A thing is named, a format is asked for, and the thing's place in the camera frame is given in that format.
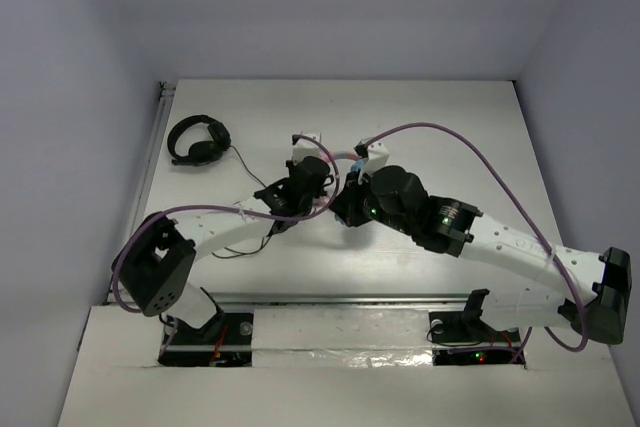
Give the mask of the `pink blue cat-ear headphones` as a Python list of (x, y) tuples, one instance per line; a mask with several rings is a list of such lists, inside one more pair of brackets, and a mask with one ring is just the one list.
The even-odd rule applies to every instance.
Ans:
[[(356, 152), (353, 150), (334, 151), (331, 153), (331, 155), (321, 153), (321, 159), (327, 164), (330, 164), (331, 159), (333, 159), (337, 164), (349, 162), (349, 173), (359, 172), (364, 165), (364, 160), (359, 158)], [(326, 206), (329, 197), (330, 195), (326, 194), (324, 197), (316, 199), (313, 203), (314, 210), (319, 210), (320, 208)]]

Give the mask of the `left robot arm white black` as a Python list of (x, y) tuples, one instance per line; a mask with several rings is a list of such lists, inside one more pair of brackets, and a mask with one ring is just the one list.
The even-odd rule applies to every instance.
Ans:
[(112, 264), (114, 286), (126, 290), (142, 315), (167, 315), (189, 343), (215, 342), (225, 314), (210, 294), (188, 282), (194, 264), (312, 218), (314, 201), (334, 179), (317, 157), (286, 166), (286, 177), (233, 206), (184, 206), (149, 215)]

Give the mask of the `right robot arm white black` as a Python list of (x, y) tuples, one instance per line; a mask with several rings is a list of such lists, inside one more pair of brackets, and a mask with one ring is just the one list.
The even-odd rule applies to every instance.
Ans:
[(349, 173), (330, 209), (348, 227), (375, 221), (429, 252), (502, 268), (528, 280), (515, 294), (499, 296), (481, 287), (469, 295), (461, 325), (472, 339), (525, 325), (568, 326), (607, 345), (623, 341), (632, 286), (631, 258), (624, 250), (544, 246), (473, 205), (428, 194), (420, 179), (400, 166), (372, 175)]

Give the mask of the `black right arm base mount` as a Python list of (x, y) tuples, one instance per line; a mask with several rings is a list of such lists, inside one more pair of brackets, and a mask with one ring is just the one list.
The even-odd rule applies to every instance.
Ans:
[(488, 289), (470, 293), (461, 310), (429, 314), (426, 340), (435, 366), (522, 365), (526, 363), (518, 330), (495, 330), (482, 319)]

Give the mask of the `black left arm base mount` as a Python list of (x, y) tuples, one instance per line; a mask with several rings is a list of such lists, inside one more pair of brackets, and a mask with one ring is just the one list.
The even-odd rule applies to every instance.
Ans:
[(164, 367), (250, 367), (252, 365), (252, 312), (227, 312), (213, 324), (209, 339), (184, 322), (166, 326), (158, 362)]

